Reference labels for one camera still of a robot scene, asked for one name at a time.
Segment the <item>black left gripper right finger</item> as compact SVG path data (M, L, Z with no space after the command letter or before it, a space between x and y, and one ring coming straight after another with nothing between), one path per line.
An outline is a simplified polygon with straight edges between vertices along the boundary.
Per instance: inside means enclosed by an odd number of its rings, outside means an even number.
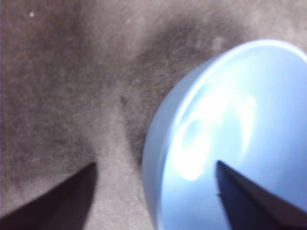
M222 161L216 162L219 196L233 230L305 230L307 213L263 189Z

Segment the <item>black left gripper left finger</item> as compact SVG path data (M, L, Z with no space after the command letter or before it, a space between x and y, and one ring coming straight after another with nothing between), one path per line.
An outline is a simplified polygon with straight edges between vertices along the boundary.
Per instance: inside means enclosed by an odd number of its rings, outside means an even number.
M82 230L92 205L97 165L92 162L47 193L0 219L2 230Z

